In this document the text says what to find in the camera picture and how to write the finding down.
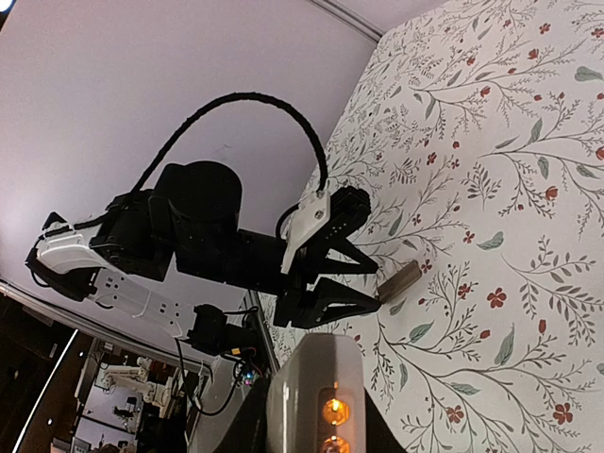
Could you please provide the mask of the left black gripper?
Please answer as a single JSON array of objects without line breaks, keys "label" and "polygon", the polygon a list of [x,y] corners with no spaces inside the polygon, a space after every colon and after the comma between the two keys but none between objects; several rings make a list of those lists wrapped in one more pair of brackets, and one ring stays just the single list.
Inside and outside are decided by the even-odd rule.
[{"label": "left black gripper", "polygon": [[275,305],[277,327],[315,328],[344,318],[376,312],[380,302],[372,296],[320,275],[373,275],[378,264],[348,239],[309,240],[294,254],[283,276]]}]

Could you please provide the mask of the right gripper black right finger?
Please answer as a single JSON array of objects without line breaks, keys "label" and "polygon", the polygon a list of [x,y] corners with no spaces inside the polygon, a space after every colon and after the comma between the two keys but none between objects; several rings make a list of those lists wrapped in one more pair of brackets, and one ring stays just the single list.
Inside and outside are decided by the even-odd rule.
[{"label": "right gripper black right finger", "polygon": [[381,415],[371,395],[364,390],[365,450],[367,453],[406,453]]}]

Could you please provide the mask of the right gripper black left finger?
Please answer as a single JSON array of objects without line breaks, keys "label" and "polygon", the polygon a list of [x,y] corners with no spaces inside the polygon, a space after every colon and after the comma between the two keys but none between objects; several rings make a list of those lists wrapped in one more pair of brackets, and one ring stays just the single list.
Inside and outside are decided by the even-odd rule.
[{"label": "right gripper black left finger", "polygon": [[226,432],[226,452],[265,452],[267,437],[266,403],[270,380],[254,383]]}]

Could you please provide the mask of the orange battery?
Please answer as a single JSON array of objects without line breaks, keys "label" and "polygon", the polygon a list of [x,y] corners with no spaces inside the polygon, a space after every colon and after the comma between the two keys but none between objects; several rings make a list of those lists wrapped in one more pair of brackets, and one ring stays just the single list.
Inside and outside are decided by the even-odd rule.
[{"label": "orange battery", "polygon": [[331,398],[323,406],[322,416],[329,425],[337,427],[348,421],[350,407],[341,399]]}]

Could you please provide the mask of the grey remote battery cover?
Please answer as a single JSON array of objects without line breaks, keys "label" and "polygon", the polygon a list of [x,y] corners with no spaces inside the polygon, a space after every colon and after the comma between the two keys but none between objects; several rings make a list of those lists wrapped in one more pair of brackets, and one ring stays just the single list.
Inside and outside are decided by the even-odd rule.
[{"label": "grey remote battery cover", "polygon": [[417,282],[422,276],[422,271],[417,260],[411,260],[399,271],[388,277],[377,287],[377,297],[381,304],[395,300]]}]

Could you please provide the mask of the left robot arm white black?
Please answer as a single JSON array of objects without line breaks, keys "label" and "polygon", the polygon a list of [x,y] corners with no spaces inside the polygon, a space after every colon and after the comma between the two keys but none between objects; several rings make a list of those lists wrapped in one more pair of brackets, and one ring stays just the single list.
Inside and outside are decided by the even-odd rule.
[{"label": "left robot arm white black", "polygon": [[178,303],[143,286],[170,268],[271,294],[280,327],[320,327],[375,312],[379,302],[337,281],[378,265],[350,241],[371,211],[366,191],[319,190],[292,212],[286,235],[241,229],[243,186],[215,161],[166,166],[154,188],[115,197],[105,216],[76,226],[50,214],[25,264],[55,292],[91,300],[157,327],[202,353],[254,350],[254,329],[230,324],[211,304]]}]

